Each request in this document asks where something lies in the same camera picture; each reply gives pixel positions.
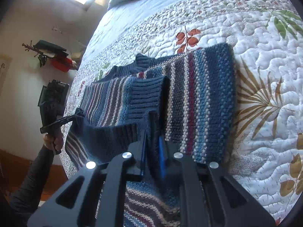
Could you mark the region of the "person left forearm dark sleeve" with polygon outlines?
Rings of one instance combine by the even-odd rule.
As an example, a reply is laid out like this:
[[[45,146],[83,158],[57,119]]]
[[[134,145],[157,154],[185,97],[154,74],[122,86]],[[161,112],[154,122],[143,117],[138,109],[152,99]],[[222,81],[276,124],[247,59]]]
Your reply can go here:
[[[38,209],[44,186],[54,159],[54,152],[42,146],[31,163],[20,188],[10,197],[13,226],[26,226],[28,219]]]

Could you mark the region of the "person left hand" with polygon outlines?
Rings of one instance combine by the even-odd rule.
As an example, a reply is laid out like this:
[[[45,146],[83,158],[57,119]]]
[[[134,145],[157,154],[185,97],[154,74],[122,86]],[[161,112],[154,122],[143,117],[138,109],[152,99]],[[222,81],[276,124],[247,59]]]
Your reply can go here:
[[[52,150],[55,155],[61,153],[62,147],[64,144],[63,134],[61,130],[54,132],[53,135],[45,134],[44,135],[44,145],[47,149]]]

